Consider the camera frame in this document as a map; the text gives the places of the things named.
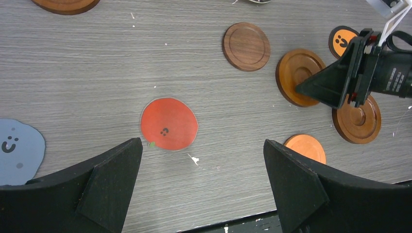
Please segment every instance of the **dark brown wooden coaster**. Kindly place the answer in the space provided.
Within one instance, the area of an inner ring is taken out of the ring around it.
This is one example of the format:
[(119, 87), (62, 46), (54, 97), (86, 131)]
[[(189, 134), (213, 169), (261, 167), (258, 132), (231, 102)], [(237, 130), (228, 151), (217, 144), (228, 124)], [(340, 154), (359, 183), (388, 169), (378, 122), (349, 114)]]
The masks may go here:
[(76, 15), (86, 12), (100, 0), (32, 0), (36, 5), (56, 14)]
[(372, 96), (359, 108), (346, 103), (338, 110), (333, 109), (332, 118), (338, 133), (351, 143), (370, 143), (380, 131), (380, 110)]
[(223, 37), (223, 52), (234, 67), (243, 71), (255, 71), (268, 62), (270, 44), (258, 26), (237, 23), (232, 25)]
[(317, 100), (297, 93), (295, 88), (325, 67), (324, 62), (314, 52), (304, 49), (292, 50), (286, 53), (277, 65), (277, 86), (282, 95), (294, 105), (316, 105), (319, 103)]

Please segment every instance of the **smiley face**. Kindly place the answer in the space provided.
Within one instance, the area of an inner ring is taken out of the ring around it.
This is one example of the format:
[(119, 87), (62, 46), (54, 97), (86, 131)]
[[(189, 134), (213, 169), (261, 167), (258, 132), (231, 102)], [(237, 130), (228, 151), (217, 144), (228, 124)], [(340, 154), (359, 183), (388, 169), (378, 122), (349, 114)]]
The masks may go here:
[(13, 119), (0, 119), (0, 146), (0, 185), (22, 185), (35, 176), (46, 149), (39, 131)]
[(329, 49), (336, 58), (340, 58), (346, 51), (350, 40), (359, 33), (347, 26), (339, 26), (332, 30), (329, 35)]

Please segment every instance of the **gray wooden table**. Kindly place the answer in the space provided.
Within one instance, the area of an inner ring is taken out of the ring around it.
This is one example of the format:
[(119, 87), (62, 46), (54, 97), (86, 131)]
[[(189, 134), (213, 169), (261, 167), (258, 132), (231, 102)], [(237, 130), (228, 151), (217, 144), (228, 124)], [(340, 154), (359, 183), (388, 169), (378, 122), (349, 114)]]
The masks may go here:
[[(389, 183), (412, 178), (411, 100), (373, 94), (382, 129), (374, 142), (353, 145), (337, 134), (328, 107), (297, 108), (276, 86), (287, 51), (306, 48), (330, 64), (334, 27), (381, 30), (384, 19), (366, 1), (233, 2), (101, 0), (61, 16), (30, 0), (0, 0), (0, 117), (43, 133), (47, 152), (36, 176), (142, 137), (143, 108), (175, 97), (196, 114), (197, 138), (177, 152), (145, 145), (124, 232), (175, 232), (275, 209), (266, 138), (308, 133), (332, 167)], [(271, 43), (268, 64), (256, 72), (237, 70), (222, 52), (225, 30), (242, 21)], [(400, 29), (411, 33), (411, 21)]]

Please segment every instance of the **white spot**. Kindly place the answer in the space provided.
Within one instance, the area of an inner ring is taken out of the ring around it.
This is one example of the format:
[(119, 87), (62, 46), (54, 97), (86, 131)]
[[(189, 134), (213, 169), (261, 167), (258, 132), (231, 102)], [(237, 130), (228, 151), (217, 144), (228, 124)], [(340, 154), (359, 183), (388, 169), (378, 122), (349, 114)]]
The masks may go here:
[(192, 157), (190, 154), (188, 156), (194, 161), (194, 163), (198, 166), (197, 162), (199, 161), (198, 158)]

